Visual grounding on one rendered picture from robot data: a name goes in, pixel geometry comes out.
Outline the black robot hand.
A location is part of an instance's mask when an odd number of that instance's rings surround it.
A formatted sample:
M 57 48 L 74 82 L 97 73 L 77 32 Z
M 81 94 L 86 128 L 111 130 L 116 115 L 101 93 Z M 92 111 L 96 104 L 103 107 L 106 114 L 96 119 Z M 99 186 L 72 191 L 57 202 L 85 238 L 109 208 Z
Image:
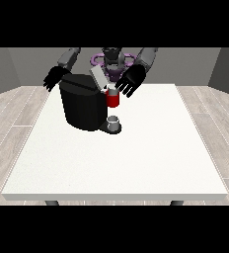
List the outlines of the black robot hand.
M 54 86 L 59 83 L 62 77 L 69 73 L 69 70 L 61 66 L 52 67 L 47 76 L 43 79 L 43 86 L 50 92 Z
M 130 66 L 116 82 L 115 87 L 127 98 L 142 84 L 146 77 L 145 68 L 140 65 Z

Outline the pale grey machine lid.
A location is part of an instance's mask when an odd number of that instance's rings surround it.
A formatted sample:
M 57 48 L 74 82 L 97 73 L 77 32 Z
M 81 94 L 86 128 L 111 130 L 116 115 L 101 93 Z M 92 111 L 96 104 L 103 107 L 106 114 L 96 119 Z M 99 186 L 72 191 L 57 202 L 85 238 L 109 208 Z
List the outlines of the pale grey machine lid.
M 109 84 L 109 81 L 100 65 L 92 67 L 90 69 L 90 74 L 94 78 L 99 90 L 103 90 Z

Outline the small grey cup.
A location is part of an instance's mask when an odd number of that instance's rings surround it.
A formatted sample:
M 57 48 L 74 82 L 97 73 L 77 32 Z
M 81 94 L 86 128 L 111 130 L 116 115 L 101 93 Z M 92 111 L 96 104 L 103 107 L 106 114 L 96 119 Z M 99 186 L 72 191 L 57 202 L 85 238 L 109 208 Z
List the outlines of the small grey cup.
M 108 130 L 116 131 L 119 128 L 119 119 L 117 116 L 109 116 L 107 118 Z

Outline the black coffee machine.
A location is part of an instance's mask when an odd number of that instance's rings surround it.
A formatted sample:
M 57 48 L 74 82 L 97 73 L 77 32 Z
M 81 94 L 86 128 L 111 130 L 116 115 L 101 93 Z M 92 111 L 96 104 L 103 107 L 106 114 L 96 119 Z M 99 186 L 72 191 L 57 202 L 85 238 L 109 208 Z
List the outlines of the black coffee machine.
M 87 131 L 121 132 L 121 125 L 110 130 L 107 96 L 98 89 L 91 75 L 65 74 L 59 90 L 65 118 L 70 125 Z

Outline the red pod holder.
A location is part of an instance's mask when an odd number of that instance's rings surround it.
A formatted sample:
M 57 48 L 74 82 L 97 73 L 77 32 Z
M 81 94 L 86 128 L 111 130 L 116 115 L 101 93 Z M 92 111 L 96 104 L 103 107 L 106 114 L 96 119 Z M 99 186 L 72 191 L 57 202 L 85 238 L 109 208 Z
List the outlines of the red pod holder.
M 119 91 L 108 89 L 106 92 L 107 106 L 110 108 L 115 108 L 119 105 Z

